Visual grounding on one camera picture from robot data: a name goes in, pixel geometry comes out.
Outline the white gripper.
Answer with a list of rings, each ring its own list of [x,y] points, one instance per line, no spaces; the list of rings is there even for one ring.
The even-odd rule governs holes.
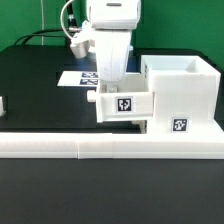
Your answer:
[[[120,83],[123,80],[127,68],[130,40],[130,31],[95,31],[97,72],[103,83]]]

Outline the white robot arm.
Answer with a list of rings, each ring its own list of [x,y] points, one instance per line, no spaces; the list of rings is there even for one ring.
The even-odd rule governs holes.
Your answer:
[[[127,69],[132,31],[141,15],[141,0],[87,0],[93,29],[97,72],[106,84],[120,83]]]

